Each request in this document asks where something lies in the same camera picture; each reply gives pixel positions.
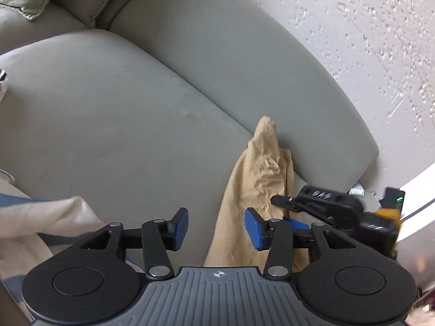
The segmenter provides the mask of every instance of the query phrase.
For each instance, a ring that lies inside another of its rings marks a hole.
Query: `ribbed surface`
[[[36,322],[34,326],[45,323]],[[183,268],[154,282],[127,312],[100,326],[332,326],[308,311],[291,286],[255,268]],[[397,322],[392,326],[401,326]]]

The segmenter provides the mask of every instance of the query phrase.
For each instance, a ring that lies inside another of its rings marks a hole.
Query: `tan cloth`
[[[231,173],[205,266],[258,266],[263,271],[268,251],[259,252],[252,246],[244,228],[244,212],[254,207],[264,220],[282,219],[283,209],[273,206],[270,198],[276,194],[295,195],[293,180],[290,150],[279,148],[275,124],[264,116]],[[290,215],[297,219],[296,213]],[[308,264],[306,250],[295,250],[293,256],[293,270]]]

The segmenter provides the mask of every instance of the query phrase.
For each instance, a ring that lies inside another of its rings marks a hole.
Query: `gray sofa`
[[[127,228],[187,207],[175,266],[204,262],[262,115],[310,184],[348,190],[378,154],[328,72],[248,0],[111,0],[96,29],[54,2],[33,22],[0,8],[0,54],[0,168]]]

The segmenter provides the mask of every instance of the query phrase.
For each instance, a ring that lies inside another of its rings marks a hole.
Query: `black robotic device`
[[[328,224],[264,221],[246,210],[254,247],[270,250],[263,274],[256,267],[183,267],[175,275],[166,250],[179,250],[187,232],[182,208],[171,221],[98,230],[30,271],[23,299],[35,326],[405,325],[416,295],[412,276],[388,250],[377,251],[379,243],[357,240],[370,235],[357,199],[326,190],[312,195],[319,191],[305,187],[294,199],[272,202],[315,217],[326,213]],[[292,273],[299,248],[309,250],[310,265]],[[126,249],[143,249],[144,273],[125,263]]]

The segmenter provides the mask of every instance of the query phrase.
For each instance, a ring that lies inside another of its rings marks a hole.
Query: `wall texture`
[[[435,0],[251,0],[332,74],[375,137],[382,194],[435,162]]]

